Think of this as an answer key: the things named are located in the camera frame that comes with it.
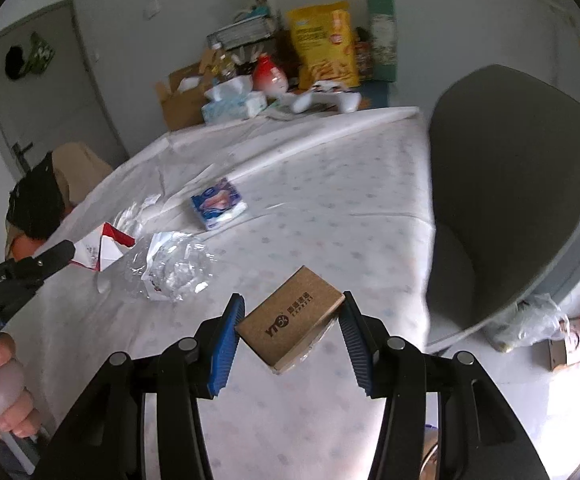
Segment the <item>person's left hand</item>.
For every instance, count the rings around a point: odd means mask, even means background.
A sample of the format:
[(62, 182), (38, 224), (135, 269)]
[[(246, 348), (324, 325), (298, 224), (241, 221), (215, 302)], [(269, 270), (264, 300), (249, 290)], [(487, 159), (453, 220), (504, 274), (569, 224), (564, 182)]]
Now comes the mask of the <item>person's left hand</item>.
[(40, 430), (40, 412), (25, 388), (24, 371), (16, 360), (16, 344), (0, 334), (0, 438), (12, 432), (16, 437), (33, 437)]

